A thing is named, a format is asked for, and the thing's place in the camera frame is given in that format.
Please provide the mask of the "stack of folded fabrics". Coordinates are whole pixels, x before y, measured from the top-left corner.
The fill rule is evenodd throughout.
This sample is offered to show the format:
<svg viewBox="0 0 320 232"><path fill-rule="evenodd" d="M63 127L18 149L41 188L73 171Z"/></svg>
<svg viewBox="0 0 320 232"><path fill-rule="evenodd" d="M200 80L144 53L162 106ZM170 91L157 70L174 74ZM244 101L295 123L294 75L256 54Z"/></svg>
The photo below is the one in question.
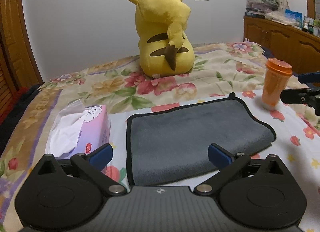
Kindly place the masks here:
<svg viewBox="0 0 320 232"><path fill-rule="evenodd" d="M265 15L278 9L278 3L268 0L247 0L245 16L265 19Z"/></svg>

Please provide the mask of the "pink tissue box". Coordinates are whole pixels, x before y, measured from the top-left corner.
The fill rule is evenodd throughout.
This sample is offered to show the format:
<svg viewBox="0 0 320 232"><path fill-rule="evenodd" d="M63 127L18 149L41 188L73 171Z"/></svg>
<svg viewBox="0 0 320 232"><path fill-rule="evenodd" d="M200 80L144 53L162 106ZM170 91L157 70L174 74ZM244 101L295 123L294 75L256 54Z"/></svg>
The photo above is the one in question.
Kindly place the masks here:
<svg viewBox="0 0 320 232"><path fill-rule="evenodd" d="M89 154L109 142L111 120L105 105L84 107L76 100L56 116L45 153L69 159L76 153Z"/></svg>

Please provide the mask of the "white fruit print cloth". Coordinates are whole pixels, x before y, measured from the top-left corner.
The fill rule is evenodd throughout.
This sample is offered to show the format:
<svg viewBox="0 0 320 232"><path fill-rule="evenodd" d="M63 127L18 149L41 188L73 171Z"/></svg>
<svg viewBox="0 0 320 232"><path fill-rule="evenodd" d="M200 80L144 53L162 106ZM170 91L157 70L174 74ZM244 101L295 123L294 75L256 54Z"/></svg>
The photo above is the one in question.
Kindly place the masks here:
<svg viewBox="0 0 320 232"><path fill-rule="evenodd" d="M262 92L237 93L253 116L272 126L276 140L256 154L257 159L274 153L288 167L303 190L307 209L300 223L303 231L319 231L319 131L305 118L311 108L279 103L274 111L259 105ZM46 143L56 115L65 107L62 95L54 97L36 123L25 127L20 121L2 155L6 171L1 177L1 224L3 231L19 231L22 224L14 199L22 183L46 151Z"/></svg>

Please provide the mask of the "purple and grey towel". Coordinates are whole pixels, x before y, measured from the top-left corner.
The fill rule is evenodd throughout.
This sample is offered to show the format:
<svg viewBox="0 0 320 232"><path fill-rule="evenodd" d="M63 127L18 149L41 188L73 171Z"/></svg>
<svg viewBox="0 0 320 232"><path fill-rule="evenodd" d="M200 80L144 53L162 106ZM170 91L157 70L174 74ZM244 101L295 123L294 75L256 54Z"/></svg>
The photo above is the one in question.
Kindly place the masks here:
<svg viewBox="0 0 320 232"><path fill-rule="evenodd" d="M271 146L276 132L231 93L227 98L162 112L135 114L126 128L129 185L169 184L210 173L208 147L255 155Z"/></svg>

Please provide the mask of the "floral bed blanket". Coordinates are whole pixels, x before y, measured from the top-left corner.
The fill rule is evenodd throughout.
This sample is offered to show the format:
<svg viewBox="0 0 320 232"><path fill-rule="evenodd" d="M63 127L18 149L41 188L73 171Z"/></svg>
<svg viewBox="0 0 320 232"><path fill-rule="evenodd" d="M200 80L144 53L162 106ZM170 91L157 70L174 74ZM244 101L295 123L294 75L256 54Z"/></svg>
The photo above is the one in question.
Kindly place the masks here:
<svg viewBox="0 0 320 232"><path fill-rule="evenodd" d="M18 123L25 127L36 123L58 94L65 106L81 100L85 106L105 105L110 113L164 111L185 101L201 103L231 92L261 91L270 57L271 51L254 42L218 43L197 47L193 70L183 75L150 79L140 69L138 57L130 56L23 88L1 116L1 177L6 171L2 155ZM319 117L312 108L305 118L319 131Z"/></svg>

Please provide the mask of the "wooden sideboard cabinet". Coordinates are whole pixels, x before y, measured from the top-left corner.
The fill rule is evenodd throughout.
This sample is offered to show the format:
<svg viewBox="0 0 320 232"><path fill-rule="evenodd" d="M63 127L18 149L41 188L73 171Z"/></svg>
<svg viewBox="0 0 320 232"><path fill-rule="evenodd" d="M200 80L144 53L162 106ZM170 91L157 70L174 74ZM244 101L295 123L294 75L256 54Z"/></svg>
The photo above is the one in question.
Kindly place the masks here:
<svg viewBox="0 0 320 232"><path fill-rule="evenodd" d="M244 38L289 63L297 74L319 71L319 37L267 19L244 16Z"/></svg>

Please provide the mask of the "blue picture card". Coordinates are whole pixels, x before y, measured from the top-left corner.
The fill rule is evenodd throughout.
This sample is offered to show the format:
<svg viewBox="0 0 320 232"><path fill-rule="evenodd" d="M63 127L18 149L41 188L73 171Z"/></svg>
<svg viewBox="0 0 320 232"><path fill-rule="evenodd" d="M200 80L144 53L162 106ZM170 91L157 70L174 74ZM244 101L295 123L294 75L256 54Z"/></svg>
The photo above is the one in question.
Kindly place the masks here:
<svg viewBox="0 0 320 232"><path fill-rule="evenodd" d="M297 27L302 26L302 21L303 21L302 15L303 14L300 12L295 12L289 9L285 9L285 17L289 19L293 23L293 25Z"/></svg>

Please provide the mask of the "wooden door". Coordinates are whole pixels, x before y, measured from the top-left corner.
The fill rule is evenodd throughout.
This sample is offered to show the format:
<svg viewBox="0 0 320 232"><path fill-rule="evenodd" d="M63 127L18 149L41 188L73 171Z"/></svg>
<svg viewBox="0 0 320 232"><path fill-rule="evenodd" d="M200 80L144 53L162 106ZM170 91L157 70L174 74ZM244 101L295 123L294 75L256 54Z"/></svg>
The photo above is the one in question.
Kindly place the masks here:
<svg viewBox="0 0 320 232"><path fill-rule="evenodd" d="M21 88L43 83L25 24L22 0L1 0L1 115Z"/></svg>

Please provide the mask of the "orange plastic cup with lid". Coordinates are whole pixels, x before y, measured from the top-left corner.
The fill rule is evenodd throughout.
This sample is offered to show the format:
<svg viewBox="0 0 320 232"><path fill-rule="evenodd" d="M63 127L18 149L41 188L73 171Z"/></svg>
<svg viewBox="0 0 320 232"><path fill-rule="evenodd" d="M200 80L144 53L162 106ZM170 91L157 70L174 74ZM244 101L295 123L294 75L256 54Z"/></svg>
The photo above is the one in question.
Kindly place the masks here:
<svg viewBox="0 0 320 232"><path fill-rule="evenodd" d="M280 101L280 94L292 76L292 66L285 61L269 58L265 64L266 72L262 93L263 105L272 110Z"/></svg>

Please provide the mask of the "yellow Pikachu plush toy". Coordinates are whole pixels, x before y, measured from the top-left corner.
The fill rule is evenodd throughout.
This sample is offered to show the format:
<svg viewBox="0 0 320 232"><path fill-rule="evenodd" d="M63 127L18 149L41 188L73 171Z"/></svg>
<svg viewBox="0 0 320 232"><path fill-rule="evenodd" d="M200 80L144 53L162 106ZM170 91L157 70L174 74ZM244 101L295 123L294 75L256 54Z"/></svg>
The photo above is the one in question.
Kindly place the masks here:
<svg viewBox="0 0 320 232"><path fill-rule="evenodd" d="M152 78L188 73L195 55L185 30L191 9L183 0L128 0L135 4L139 64Z"/></svg>

